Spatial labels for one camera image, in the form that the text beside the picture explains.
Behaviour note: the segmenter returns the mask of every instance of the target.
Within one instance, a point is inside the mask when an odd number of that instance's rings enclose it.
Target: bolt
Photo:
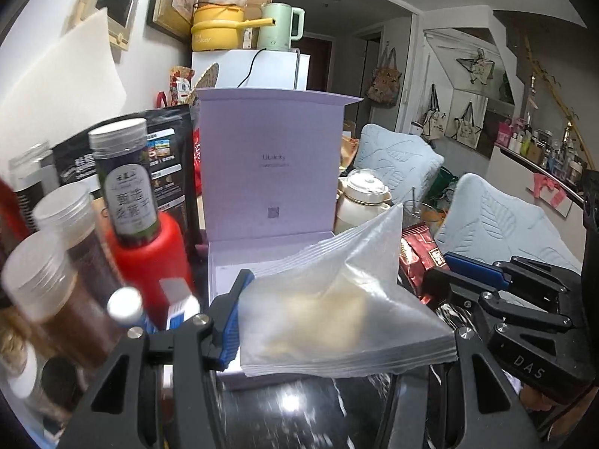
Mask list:
[[[142,327],[134,326],[127,331],[127,337],[131,339],[138,339],[139,337],[142,337],[143,333],[144,330]]]
[[[205,326],[209,322],[210,322],[210,317],[208,317],[206,314],[194,315],[193,323],[196,326]]]
[[[470,327],[460,327],[457,334],[459,334],[459,337],[462,339],[472,339],[474,337],[474,329]]]

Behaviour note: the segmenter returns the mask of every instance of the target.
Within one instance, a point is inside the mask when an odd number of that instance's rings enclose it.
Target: bamboo stalk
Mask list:
[[[535,61],[532,58],[532,50],[527,35],[524,36],[524,45],[526,47],[526,57],[532,65],[532,71],[543,78],[543,82],[545,83],[547,88],[549,88],[549,92],[551,93],[553,100],[555,100],[555,102],[559,106],[559,109],[562,110],[562,113],[564,113],[565,118],[568,121],[570,121],[570,124],[572,125],[572,130],[574,130],[574,133],[576,133],[576,136],[578,137],[582,153],[585,154],[586,162],[588,163],[589,169],[591,169],[592,171],[597,170],[595,169],[595,163],[593,162],[591,155],[588,153],[588,148],[586,147],[585,140],[582,139],[582,135],[580,134],[580,130],[578,128],[578,125],[576,124],[576,118],[574,118],[574,113],[572,113],[570,108],[568,108],[565,105],[557,89],[555,88],[555,85],[553,84],[553,82],[551,82],[551,79],[549,79],[549,75],[541,68],[538,61]]]

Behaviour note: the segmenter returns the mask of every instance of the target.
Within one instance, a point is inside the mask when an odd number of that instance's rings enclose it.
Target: white ceramic jar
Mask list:
[[[384,201],[390,199],[389,188],[370,169],[356,169],[340,177],[333,232],[338,235],[388,211],[391,206]]]

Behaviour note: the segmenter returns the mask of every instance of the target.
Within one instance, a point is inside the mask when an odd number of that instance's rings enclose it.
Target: yellow electric cooker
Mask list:
[[[194,52],[241,49],[246,28],[271,27],[274,18],[244,20],[245,11],[236,5],[205,4],[194,12],[191,47]]]

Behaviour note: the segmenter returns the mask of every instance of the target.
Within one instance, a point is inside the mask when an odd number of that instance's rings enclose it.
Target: pink bow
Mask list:
[[[546,187],[551,192],[557,190],[557,194],[553,196],[550,202],[551,207],[557,209],[566,197],[565,191],[551,177],[547,177],[545,174],[534,174],[534,191],[532,192],[532,195],[535,199],[540,198],[543,187]]]

